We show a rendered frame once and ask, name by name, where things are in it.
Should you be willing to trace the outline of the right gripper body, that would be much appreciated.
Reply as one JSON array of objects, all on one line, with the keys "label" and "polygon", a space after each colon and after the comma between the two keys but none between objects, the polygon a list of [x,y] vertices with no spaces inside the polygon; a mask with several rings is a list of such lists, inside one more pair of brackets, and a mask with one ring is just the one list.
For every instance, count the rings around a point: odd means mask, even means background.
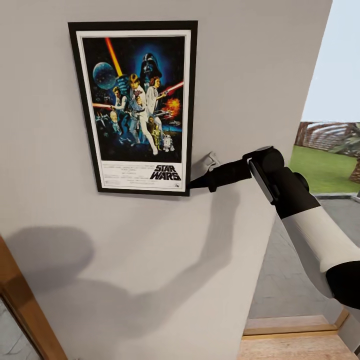
[{"label": "right gripper body", "polygon": [[215,167],[212,171],[207,171],[205,174],[205,180],[208,185],[210,193],[216,192],[217,187],[232,184],[241,180],[237,180],[233,162],[229,162],[218,167]]}]

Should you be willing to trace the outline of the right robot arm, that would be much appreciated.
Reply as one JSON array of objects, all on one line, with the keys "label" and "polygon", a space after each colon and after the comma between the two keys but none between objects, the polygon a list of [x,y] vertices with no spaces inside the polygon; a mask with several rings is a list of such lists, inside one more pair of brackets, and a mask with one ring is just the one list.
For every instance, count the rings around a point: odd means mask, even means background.
[{"label": "right robot arm", "polygon": [[210,165],[208,171],[185,187],[208,187],[212,193],[217,187],[252,179],[253,174],[275,206],[311,282],[360,323],[360,248],[310,194],[305,177],[285,167],[282,153],[269,145],[220,165],[211,151],[203,162]]}]

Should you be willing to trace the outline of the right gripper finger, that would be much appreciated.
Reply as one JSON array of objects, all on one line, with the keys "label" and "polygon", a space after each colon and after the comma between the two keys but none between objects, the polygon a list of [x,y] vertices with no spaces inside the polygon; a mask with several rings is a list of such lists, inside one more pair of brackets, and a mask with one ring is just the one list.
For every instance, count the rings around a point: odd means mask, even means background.
[{"label": "right gripper finger", "polygon": [[[205,173],[205,175],[206,175],[206,173]],[[191,182],[190,184],[187,184],[185,187],[187,189],[196,189],[196,188],[206,188],[206,187],[208,187],[207,182],[205,180],[205,175],[203,177]]]}]

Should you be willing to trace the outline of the poster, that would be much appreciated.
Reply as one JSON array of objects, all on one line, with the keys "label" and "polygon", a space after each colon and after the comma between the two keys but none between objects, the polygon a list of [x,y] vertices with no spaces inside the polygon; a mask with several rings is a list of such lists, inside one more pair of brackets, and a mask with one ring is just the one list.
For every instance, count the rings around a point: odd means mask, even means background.
[{"label": "poster", "polygon": [[97,191],[189,197],[198,20],[68,29]]}]

